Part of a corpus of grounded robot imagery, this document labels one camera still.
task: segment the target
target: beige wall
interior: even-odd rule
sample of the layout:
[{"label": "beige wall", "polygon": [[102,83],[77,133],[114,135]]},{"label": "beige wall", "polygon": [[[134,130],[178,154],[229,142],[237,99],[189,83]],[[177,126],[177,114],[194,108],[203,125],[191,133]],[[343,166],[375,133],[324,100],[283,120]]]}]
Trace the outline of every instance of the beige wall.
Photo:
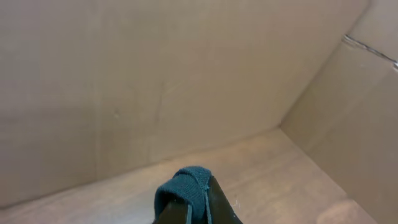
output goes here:
[{"label": "beige wall", "polygon": [[[397,1],[373,1],[350,33],[398,57]],[[398,72],[341,44],[282,129],[379,224],[398,222]]]},{"label": "beige wall", "polygon": [[0,2],[0,206],[276,127],[365,0]]}]

